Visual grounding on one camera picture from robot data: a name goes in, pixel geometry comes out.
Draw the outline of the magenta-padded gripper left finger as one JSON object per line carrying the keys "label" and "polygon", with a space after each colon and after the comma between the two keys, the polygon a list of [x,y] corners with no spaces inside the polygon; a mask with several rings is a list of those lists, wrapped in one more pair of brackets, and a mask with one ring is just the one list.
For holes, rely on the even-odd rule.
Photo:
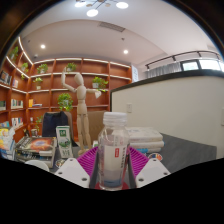
{"label": "magenta-padded gripper left finger", "polygon": [[79,156],[68,158],[55,172],[65,180],[80,187],[94,189],[97,184],[97,147]]}

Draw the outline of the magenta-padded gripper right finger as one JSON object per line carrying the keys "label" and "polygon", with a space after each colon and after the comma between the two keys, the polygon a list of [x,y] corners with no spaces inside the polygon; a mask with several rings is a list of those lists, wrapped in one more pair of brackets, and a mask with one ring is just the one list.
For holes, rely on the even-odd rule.
{"label": "magenta-padded gripper right finger", "polygon": [[128,161],[129,186],[140,188],[170,175],[167,168],[157,159],[149,159],[141,152],[130,148]]}

